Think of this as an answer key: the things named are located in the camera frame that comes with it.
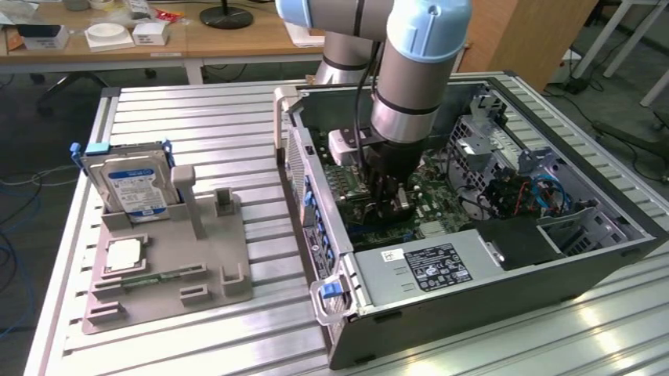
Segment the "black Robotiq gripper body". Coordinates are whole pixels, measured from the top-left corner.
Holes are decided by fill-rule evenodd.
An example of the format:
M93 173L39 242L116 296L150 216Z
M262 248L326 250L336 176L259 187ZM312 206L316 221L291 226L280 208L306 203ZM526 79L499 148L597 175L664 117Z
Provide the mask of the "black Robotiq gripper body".
M426 141L395 143L382 139L367 145L366 165L373 181L393 179L397 183L407 183L417 170Z

